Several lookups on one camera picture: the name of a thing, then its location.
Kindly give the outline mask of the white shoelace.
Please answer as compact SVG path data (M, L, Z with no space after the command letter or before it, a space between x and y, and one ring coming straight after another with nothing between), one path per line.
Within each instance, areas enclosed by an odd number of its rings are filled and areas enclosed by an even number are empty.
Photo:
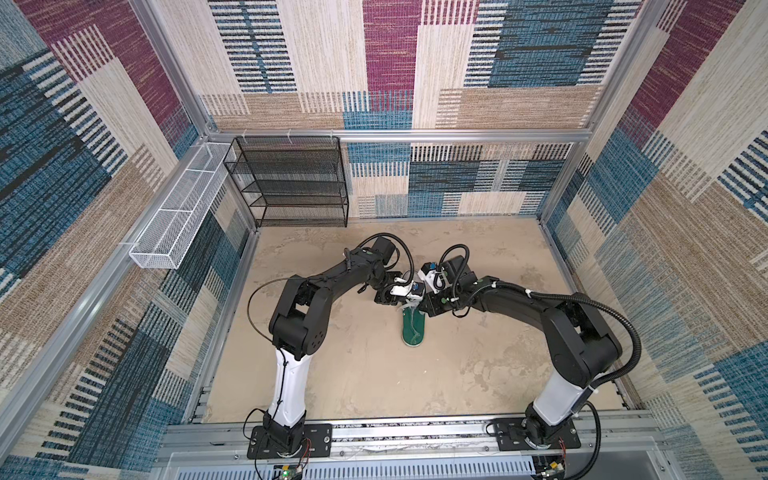
M425 315L414 303L408 303L402 307L403 325L406 329L423 330L425 327Z

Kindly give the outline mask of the green canvas sneaker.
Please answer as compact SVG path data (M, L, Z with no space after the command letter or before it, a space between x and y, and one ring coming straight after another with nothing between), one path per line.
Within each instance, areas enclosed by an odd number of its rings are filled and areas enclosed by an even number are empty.
M403 342L409 347L419 346L425 336L425 314L415 306L406 306L402 309L402 320Z

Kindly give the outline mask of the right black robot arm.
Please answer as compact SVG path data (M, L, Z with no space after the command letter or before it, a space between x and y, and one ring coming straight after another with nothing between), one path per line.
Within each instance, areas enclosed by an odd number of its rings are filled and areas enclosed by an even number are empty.
M483 277L456 294L428 293L418 305L429 317L464 309L504 315L544 335L553 371L517 427L533 449L549 447L572 427L571 417L623 353L596 303L582 294L544 294Z

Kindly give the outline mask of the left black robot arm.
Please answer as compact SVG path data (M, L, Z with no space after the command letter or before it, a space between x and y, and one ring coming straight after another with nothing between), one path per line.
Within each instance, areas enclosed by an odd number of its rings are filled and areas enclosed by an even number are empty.
M269 440L295 451L304 439L305 391L312 356L326 339L333 303L348 291L375 290L374 302L401 305L411 278L388 267L399 249L386 238L344 252L344 260L309 277L294 275L284 286L269 323L277 371L272 403L263 414Z

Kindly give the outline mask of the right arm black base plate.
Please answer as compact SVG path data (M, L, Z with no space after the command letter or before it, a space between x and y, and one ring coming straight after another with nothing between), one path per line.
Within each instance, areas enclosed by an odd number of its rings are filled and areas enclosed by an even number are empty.
M536 418L515 416L494 419L489 428L500 451L557 450L562 447L570 450L581 447L571 419L551 426Z

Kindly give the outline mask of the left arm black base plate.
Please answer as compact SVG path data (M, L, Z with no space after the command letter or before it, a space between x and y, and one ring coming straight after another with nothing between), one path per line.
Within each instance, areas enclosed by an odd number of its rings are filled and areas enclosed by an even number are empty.
M277 425L267 430L263 425L252 429L247 449L249 460L327 458L331 453L333 426L330 423L299 425L290 431Z

